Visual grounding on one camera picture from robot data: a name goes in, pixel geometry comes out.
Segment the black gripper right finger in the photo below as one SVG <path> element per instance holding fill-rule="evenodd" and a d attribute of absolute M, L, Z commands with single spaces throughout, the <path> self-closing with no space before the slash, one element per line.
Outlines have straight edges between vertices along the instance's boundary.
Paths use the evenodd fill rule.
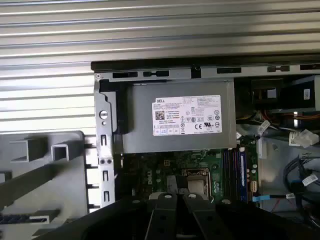
<path fill-rule="evenodd" d="M 185 176 L 180 194 L 178 237 L 184 240 L 318 240 L 319 230 L 241 201 L 212 203 L 191 192 Z"/>

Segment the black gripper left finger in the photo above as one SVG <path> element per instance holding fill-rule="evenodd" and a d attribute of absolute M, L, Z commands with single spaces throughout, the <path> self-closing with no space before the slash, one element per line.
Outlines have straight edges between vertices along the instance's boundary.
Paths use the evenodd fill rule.
<path fill-rule="evenodd" d="M 39 240 L 174 240 L 178 197 L 120 199 L 38 236 Z"/>

